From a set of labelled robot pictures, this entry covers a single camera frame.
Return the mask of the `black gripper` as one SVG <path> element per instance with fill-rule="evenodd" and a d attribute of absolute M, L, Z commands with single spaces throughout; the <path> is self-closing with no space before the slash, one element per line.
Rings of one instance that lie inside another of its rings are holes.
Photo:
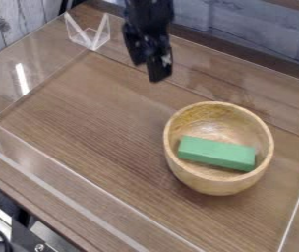
<path fill-rule="evenodd" d="M 131 61 L 147 65 L 153 83 L 174 72 L 174 54 L 169 26 L 175 18 L 174 0 L 125 0 L 122 33 Z M 143 39 L 150 37 L 146 54 Z"/>

